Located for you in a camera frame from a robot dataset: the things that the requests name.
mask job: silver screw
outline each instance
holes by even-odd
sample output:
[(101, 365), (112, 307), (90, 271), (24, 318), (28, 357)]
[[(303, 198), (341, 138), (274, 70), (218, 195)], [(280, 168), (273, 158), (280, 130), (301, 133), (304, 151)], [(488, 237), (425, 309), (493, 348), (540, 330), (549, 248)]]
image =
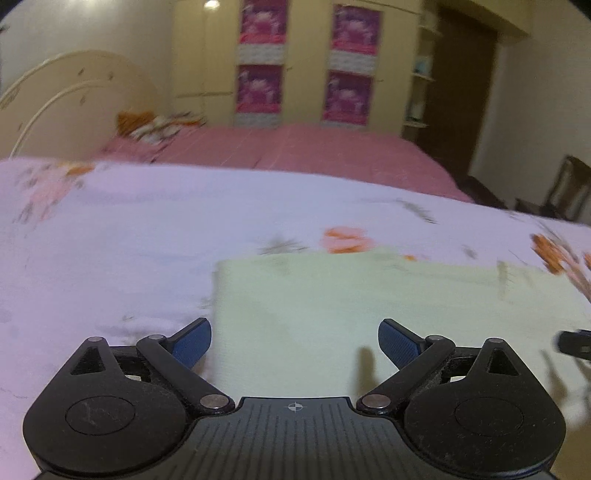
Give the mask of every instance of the silver screw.
[(362, 400), (367, 408), (386, 408), (390, 405), (390, 399), (386, 395), (366, 395)]
[(200, 401), (201, 405), (203, 405), (205, 408), (211, 408), (212, 410), (224, 408), (230, 403), (228, 397), (218, 394), (205, 395)]

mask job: brown door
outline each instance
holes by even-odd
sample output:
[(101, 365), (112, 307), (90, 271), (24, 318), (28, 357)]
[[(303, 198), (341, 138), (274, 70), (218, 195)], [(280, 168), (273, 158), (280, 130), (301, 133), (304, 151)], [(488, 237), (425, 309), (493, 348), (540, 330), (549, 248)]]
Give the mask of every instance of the brown door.
[(496, 31), (441, 8), (424, 122), (417, 145), (456, 180), (464, 177), (478, 141), (491, 82)]

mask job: blue textured pad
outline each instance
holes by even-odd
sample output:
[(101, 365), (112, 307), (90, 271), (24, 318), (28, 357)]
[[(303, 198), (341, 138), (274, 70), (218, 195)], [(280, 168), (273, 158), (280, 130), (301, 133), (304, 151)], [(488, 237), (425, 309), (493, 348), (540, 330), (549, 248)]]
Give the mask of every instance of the blue textured pad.
[(205, 355), (212, 342), (212, 326), (205, 321), (174, 344), (173, 357), (187, 368), (193, 368)]
[(406, 367), (421, 353), (415, 342), (386, 322), (379, 325), (378, 342), (382, 352), (398, 369)]

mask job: crosshair symbol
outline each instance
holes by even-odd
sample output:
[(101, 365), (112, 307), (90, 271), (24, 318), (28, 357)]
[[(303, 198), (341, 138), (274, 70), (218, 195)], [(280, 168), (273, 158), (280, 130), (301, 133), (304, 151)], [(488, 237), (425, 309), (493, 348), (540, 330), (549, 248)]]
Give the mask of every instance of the crosshair symbol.
[(298, 402), (293, 402), (290, 403), (288, 406), (286, 406), (286, 408), (289, 408), (291, 411), (296, 412), (296, 411), (300, 411), (302, 408), (305, 408), (305, 406), (303, 406), (301, 403)]

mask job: purple poster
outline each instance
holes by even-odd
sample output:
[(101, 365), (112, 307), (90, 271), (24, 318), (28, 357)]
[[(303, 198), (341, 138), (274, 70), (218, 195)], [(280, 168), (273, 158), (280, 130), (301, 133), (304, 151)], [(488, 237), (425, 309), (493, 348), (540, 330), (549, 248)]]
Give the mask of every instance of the purple poster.
[(380, 26), (381, 12), (335, 5), (332, 49), (376, 55)]
[(373, 79), (362, 75), (329, 72), (323, 119), (367, 125)]
[(284, 44), (287, 0), (244, 0), (240, 43)]
[(281, 112), (282, 68), (277, 65), (241, 65), (238, 70), (239, 113)]

